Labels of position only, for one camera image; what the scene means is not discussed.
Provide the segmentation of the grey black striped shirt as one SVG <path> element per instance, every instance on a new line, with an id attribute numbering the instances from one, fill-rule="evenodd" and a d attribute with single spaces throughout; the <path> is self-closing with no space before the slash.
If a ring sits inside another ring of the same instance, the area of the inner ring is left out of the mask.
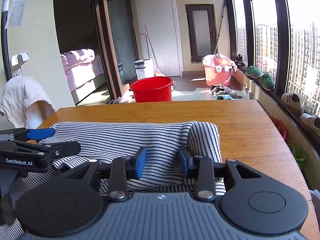
<path id="1" fill-rule="evenodd" d="M 89 159 L 110 164 L 113 159 L 133 156 L 140 147 L 147 149 L 147 162 L 139 180 L 128 182 L 129 191 L 195 191 L 195 179 L 184 179 L 178 163 L 178 149 L 184 146 L 191 155 L 203 155 L 222 162 L 218 127 L 210 122 L 189 121 L 172 124 L 126 124 L 105 122 L 60 122 L 52 126 L 53 136 L 40 145 L 77 141 L 80 153 L 54 160 L 46 173 L 30 172 L 23 179 L 31 190 L 57 176 L 63 169 L 75 168 Z"/>

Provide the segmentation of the white chair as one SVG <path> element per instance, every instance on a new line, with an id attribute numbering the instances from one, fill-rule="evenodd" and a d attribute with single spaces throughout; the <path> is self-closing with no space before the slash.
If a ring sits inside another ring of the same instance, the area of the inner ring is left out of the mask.
<path id="1" fill-rule="evenodd" d="M 30 59 L 27 52 L 21 52 L 11 58 L 11 70 L 21 67 Z M 37 128 L 55 112 L 44 88 L 29 76 L 18 76 L 14 81 L 12 117 L 26 128 Z"/>

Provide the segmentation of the blue slipper pair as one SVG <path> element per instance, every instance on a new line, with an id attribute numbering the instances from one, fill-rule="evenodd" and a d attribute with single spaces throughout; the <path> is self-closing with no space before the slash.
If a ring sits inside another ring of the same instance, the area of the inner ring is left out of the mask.
<path id="1" fill-rule="evenodd" d="M 215 100 L 238 100 L 238 98 L 234 98 L 229 94 L 226 95 L 217 95 L 215 97 Z"/>

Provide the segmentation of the grey slipper pair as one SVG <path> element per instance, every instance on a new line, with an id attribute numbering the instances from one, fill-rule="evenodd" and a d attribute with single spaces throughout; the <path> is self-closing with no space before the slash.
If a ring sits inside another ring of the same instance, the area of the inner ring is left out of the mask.
<path id="1" fill-rule="evenodd" d="M 237 92 L 233 89 L 230 89 L 227 86 L 224 86 L 222 84 L 218 85 L 212 85 L 209 89 L 209 94 L 212 94 L 214 96 L 218 95 L 230 95 L 232 97 L 237 96 Z"/>

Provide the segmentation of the red plastic bucket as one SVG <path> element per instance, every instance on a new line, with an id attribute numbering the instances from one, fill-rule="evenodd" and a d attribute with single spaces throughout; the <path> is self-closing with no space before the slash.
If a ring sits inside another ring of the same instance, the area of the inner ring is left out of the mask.
<path id="1" fill-rule="evenodd" d="M 137 103 L 172 101 L 174 82 L 166 76 L 154 76 L 137 80 L 130 85 Z"/>

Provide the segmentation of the bed with pink sheet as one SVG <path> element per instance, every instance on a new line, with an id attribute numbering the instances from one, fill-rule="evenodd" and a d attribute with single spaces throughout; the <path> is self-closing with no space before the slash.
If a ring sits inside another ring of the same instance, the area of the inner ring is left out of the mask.
<path id="1" fill-rule="evenodd" d="M 106 84 L 101 57 L 93 49 L 71 50 L 60 56 L 69 90 L 76 105 Z"/>

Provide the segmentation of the red basin with grass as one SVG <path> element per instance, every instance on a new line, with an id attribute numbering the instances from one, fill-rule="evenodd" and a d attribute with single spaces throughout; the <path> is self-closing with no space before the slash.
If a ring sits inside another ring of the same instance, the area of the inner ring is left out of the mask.
<path id="1" fill-rule="evenodd" d="M 271 121 L 273 122 L 273 124 L 275 125 L 277 130 L 279 131 L 282 138 L 284 140 L 286 140 L 287 128 L 285 127 L 285 125 L 279 119 L 275 118 L 274 116 L 269 116 L 269 118 L 271 119 Z"/>

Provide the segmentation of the pink plastic bucket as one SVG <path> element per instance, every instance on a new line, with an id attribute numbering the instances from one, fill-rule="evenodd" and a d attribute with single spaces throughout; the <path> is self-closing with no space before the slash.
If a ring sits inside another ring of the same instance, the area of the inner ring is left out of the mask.
<path id="1" fill-rule="evenodd" d="M 232 74 L 238 71 L 234 61 L 219 53 L 204 56 L 202 66 L 208 86 L 218 84 L 229 86 Z"/>

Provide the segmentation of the white trash bin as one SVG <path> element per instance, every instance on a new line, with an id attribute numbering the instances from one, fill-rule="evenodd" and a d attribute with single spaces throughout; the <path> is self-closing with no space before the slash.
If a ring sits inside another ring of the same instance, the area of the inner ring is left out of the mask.
<path id="1" fill-rule="evenodd" d="M 134 62 L 137 79 L 154 77 L 154 68 L 152 59 L 143 59 Z"/>

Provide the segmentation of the green leafy plant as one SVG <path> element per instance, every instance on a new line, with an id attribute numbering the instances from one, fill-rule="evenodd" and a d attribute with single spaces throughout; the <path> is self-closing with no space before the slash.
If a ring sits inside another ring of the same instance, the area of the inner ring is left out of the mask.
<path id="1" fill-rule="evenodd" d="M 307 162 L 308 162 L 308 156 L 307 154 L 304 152 L 303 149 L 301 148 L 296 148 L 295 146 L 291 145 L 291 144 L 287 144 L 295 161 L 297 162 L 299 168 L 301 170 L 304 169 L 304 167 L 306 166 Z"/>

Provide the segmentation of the green knitted shoe far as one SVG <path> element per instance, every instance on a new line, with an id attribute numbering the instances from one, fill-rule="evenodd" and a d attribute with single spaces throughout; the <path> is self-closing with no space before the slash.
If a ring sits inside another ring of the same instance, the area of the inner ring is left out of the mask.
<path id="1" fill-rule="evenodd" d="M 255 66 L 249 66 L 246 68 L 245 75 L 253 79 L 261 77 L 261 71 Z"/>

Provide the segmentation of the green knitted shoe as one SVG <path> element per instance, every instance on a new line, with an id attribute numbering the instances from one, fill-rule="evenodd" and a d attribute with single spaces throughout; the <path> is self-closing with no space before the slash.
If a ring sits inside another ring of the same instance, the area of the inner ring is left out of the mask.
<path id="1" fill-rule="evenodd" d="M 263 73 L 259 77 L 259 82 L 260 82 L 261 86 L 263 87 L 263 89 L 265 89 L 265 90 L 272 91 L 275 89 L 273 77 L 268 73 Z"/>
<path id="2" fill-rule="evenodd" d="M 246 68 L 245 75 L 253 79 L 261 77 L 261 71 L 255 66 L 249 66 Z"/>

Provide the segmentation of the beige sneaker far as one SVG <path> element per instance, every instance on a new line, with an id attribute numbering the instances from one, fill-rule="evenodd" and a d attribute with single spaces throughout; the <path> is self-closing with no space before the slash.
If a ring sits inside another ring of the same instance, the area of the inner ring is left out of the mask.
<path id="1" fill-rule="evenodd" d="M 281 100 L 285 107 L 294 115 L 300 116 L 304 113 L 300 97 L 295 93 L 284 93 Z"/>

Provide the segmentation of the beige sneaker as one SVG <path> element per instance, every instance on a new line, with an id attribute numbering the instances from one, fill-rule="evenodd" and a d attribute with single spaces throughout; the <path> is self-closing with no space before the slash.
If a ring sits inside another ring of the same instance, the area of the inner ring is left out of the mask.
<path id="1" fill-rule="evenodd" d="M 285 107 L 294 115 L 300 116 L 304 113 L 300 97 L 295 93 L 284 93 L 281 100 Z"/>
<path id="2" fill-rule="evenodd" d="M 320 118 L 317 115 L 310 115 L 303 113 L 300 117 L 301 124 L 310 131 L 313 135 L 319 137 L 320 135 Z"/>

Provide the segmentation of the beige sneaker near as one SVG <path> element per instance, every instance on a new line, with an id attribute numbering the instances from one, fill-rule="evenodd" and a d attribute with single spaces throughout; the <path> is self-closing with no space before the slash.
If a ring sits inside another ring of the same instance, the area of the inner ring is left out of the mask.
<path id="1" fill-rule="evenodd" d="M 303 113 L 300 117 L 301 124 L 310 131 L 313 135 L 319 137 L 320 135 L 320 118 L 317 115 L 310 115 Z"/>

